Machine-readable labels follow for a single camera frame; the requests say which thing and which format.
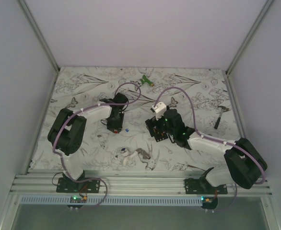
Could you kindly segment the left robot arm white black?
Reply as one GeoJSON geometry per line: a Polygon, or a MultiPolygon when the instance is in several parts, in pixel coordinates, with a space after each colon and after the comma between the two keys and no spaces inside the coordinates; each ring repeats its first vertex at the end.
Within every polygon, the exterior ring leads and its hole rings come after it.
{"type": "Polygon", "coordinates": [[[84,170],[76,152],[82,144],[86,125],[105,120],[106,128],[117,134],[122,131],[124,109],[128,104],[128,98],[117,93],[113,99],[102,99],[76,112],[68,108],[60,110],[47,139],[60,157],[64,175],[69,178],[67,185],[73,192],[78,193],[85,187],[84,170]]]}

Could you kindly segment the clear plastic fuse box cover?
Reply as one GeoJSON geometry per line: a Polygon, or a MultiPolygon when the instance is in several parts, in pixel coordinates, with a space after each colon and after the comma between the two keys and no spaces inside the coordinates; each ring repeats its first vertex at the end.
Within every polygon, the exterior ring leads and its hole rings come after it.
{"type": "Polygon", "coordinates": [[[134,119],[133,113],[131,111],[128,111],[125,113],[125,120],[132,121],[134,119]]]}

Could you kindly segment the black fuse box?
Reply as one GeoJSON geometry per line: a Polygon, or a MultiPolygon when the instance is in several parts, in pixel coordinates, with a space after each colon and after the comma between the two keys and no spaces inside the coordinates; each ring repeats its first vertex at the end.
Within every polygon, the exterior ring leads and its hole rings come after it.
{"type": "Polygon", "coordinates": [[[154,116],[151,119],[147,119],[145,121],[146,127],[151,135],[151,137],[154,137],[156,142],[163,141],[165,139],[168,139],[168,135],[165,131],[165,120],[160,118],[156,119],[154,116]]]}

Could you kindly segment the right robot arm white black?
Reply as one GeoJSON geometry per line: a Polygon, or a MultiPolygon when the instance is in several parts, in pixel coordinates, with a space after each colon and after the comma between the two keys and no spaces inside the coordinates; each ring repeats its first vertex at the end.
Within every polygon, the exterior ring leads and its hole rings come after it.
{"type": "Polygon", "coordinates": [[[206,136],[187,127],[176,109],[164,112],[164,127],[176,145],[224,157],[224,166],[211,167],[202,174],[199,187],[203,193],[210,194],[222,184],[236,183],[250,189],[265,182],[267,163],[248,139],[232,141],[206,136]]]}

